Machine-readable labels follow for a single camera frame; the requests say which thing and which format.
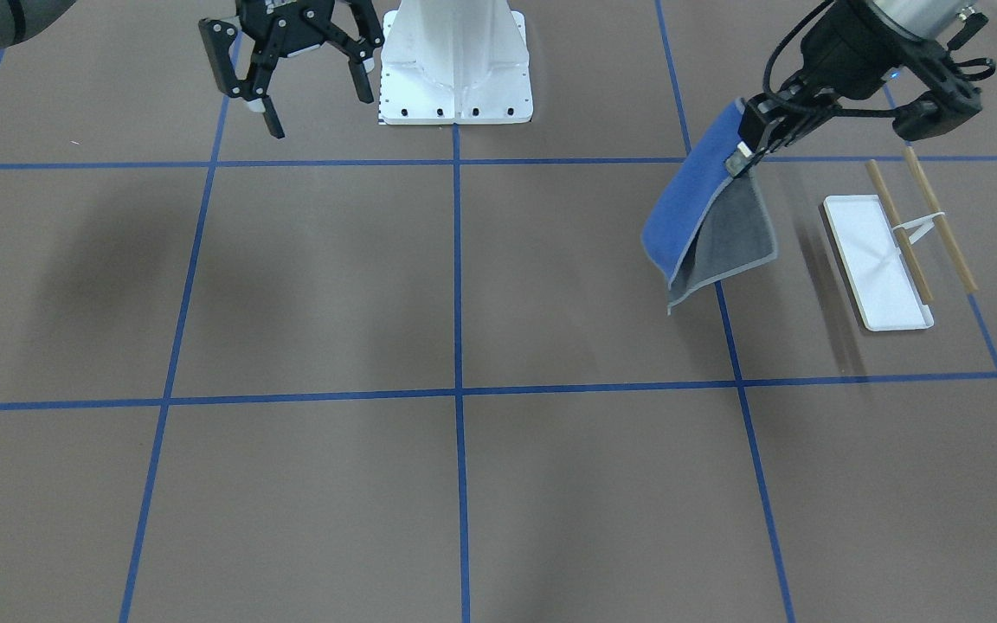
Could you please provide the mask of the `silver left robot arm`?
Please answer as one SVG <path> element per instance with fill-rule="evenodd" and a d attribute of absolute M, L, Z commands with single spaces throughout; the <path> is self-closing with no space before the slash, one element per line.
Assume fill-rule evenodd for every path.
<path fill-rule="evenodd" d="M 972 1 L 823 1 L 769 56 L 725 169 L 742 177 L 831 119 L 889 119 L 910 142 L 957 129 L 980 113 L 980 82 L 997 66 L 953 54 L 987 22 Z M 871 98 L 897 70 L 913 74 L 924 92 L 891 109 L 843 106 Z"/>

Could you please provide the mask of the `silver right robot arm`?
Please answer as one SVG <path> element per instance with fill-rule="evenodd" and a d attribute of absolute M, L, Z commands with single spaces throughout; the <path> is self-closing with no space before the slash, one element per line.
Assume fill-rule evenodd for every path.
<path fill-rule="evenodd" d="M 72 1 L 0 1 L 0 50 L 47 30 Z M 335 21 L 338 1 L 236 1 L 230 17 L 196 24 L 218 91 L 244 101 L 264 119 L 272 137 L 285 130 L 270 98 L 273 72 L 282 59 L 329 46 L 343 53 L 357 99 L 375 102 L 369 74 L 385 44 L 383 23 L 371 1 L 344 1 L 356 32 Z"/>

